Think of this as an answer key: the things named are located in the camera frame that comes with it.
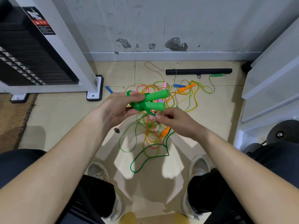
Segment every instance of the forearm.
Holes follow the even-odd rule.
[[[0,190],[3,223],[54,223],[108,129],[92,111],[48,153]]]
[[[196,140],[255,223],[295,223],[299,190],[217,134],[198,126]]]

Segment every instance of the person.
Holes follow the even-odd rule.
[[[0,222],[103,223],[120,218],[123,204],[106,168],[92,158],[108,131],[138,111],[128,103],[143,94],[111,94],[49,152],[19,149],[0,155]],[[196,156],[182,201],[189,218],[212,212],[206,223],[297,223],[299,149],[266,145],[250,156],[194,121],[179,108],[156,119],[200,143],[217,169]]]

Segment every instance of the white sneaker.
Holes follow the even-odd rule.
[[[195,156],[189,166],[189,180],[191,180],[194,176],[202,176],[208,172],[210,172],[210,169],[205,159],[202,156]],[[201,213],[194,211],[189,204],[187,191],[181,203],[181,209],[186,217],[199,220]]]
[[[84,174],[110,182],[109,174],[106,167],[102,163],[97,161],[91,162]],[[103,220],[114,221],[121,217],[124,209],[123,203],[119,198],[119,196],[117,195],[117,193],[115,193],[115,196],[116,198],[115,198],[113,210],[111,214],[107,218],[103,218]]]

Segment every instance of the pant leg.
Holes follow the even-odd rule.
[[[273,143],[261,147],[249,156],[299,188],[299,173],[296,171],[299,168],[298,144]],[[208,174],[193,177],[188,185],[190,205],[199,212],[212,212],[205,223],[253,223],[231,189],[223,182],[222,176],[215,172]]]
[[[0,154],[0,188],[45,153],[42,150],[18,149]],[[84,175],[56,223],[104,223],[101,217],[111,214],[114,202],[112,184]]]

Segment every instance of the baseboard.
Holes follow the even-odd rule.
[[[262,52],[83,52],[88,61],[248,61],[255,60]]]

